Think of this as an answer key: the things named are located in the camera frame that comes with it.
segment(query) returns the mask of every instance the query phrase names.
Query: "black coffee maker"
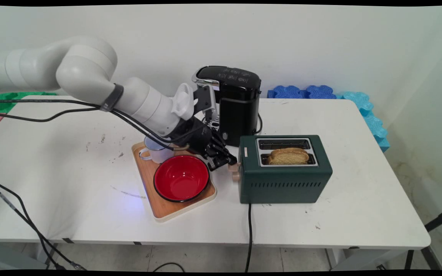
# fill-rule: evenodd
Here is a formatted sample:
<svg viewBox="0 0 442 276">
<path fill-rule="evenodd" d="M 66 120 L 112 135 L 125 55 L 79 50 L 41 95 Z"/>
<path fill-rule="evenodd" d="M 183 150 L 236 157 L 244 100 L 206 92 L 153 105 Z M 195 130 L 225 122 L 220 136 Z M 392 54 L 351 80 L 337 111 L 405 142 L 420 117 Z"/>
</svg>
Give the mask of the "black coffee maker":
<svg viewBox="0 0 442 276">
<path fill-rule="evenodd" d="M 219 115 L 209 126 L 219 131 L 227 145 L 238 147 L 240 136 L 257 133 L 261 92 L 257 74 L 226 66 L 205 66 L 193 74 L 192 81 L 198 88 L 212 85 Z"/>
</svg>

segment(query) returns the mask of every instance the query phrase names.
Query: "cutting board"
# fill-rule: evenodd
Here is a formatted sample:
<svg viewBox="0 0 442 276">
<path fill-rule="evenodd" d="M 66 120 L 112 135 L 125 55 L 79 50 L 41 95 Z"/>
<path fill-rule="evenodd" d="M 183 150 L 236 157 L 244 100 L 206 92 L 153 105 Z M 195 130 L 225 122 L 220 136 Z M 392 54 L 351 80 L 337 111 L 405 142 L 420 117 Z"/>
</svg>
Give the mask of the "cutting board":
<svg viewBox="0 0 442 276">
<path fill-rule="evenodd" d="M 144 142 L 137 143 L 132 146 L 132 152 L 134 155 L 137 168 L 144 184 L 144 190 L 148 195 L 149 205 L 153 211 L 153 215 L 156 221 L 165 222 L 171 218 L 175 218 L 195 207 L 201 206 L 216 197 L 217 190 L 211 180 L 207 184 L 207 188 L 195 199 L 186 202 L 171 202 L 163 199 L 155 190 L 153 184 L 153 177 L 156 169 L 160 164 L 156 164 L 151 160 L 144 161 L 139 157 L 139 152 L 145 147 Z M 193 155 L 187 151 L 177 151 L 175 155 Z"/>
</svg>

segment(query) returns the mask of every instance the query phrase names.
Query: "bread slice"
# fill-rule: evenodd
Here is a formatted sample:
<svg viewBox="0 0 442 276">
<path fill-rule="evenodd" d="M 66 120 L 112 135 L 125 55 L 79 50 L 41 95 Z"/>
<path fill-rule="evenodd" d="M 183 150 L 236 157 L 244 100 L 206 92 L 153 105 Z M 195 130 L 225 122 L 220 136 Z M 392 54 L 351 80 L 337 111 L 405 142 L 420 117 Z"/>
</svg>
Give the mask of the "bread slice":
<svg viewBox="0 0 442 276">
<path fill-rule="evenodd" d="M 308 152 L 302 148 L 281 148 L 281 149 L 275 149 L 273 150 L 270 155 L 275 156 L 279 153 L 287 153 L 287 152 L 295 152 L 295 153 L 306 153 Z"/>
<path fill-rule="evenodd" d="M 273 150 L 267 157 L 269 165 L 304 165 L 309 159 L 308 153 L 301 148 Z"/>
</svg>

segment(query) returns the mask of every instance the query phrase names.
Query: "green toaster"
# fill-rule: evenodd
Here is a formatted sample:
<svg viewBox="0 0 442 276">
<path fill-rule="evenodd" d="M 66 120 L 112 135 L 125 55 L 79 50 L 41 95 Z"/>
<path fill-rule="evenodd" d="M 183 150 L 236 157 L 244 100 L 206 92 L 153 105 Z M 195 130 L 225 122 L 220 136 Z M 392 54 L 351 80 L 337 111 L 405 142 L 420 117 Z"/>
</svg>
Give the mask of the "green toaster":
<svg viewBox="0 0 442 276">
<path fill-rule="evenodd" d="M 304 165 L 269 165 L 275 149 L 302 148 Z M 318 135 L 241 136 L 238 160 L 241 203 L 314 203 L 332 167 Z"/>
</svg>

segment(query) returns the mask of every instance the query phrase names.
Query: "black tripod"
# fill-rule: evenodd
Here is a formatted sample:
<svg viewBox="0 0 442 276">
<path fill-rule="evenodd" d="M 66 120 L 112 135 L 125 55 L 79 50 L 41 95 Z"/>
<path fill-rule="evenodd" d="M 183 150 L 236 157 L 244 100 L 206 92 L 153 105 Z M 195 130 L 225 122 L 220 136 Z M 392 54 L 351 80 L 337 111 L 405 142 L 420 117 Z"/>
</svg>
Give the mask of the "black tripod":
<svg viewBox="0 0 442 276">
<path fill-rule="evenodd" d="M 427 232 L 431 232 L 432 230 L 436 229 L 442 225 L 442 213 L 438 215 L 437 218 L 433 219 L 431 222 L 425 225 Z M 427 261 L 427 264 L 432 270 L 441 270 L 441 267 L 435 260 L 435 257 L 432 253 L 431 247 L 428 246 L 426 248 L 423 248 L 421 250 L 422 254 L 424 255 L 424 258 Z M 409 250 L 407 253 L 407 260 L 405 261 L 405 268 L 404 269 L 410 269 L 410 266 L 412 265 L 412 258 L 414 257 L 414 251 Z"/>
</svg>

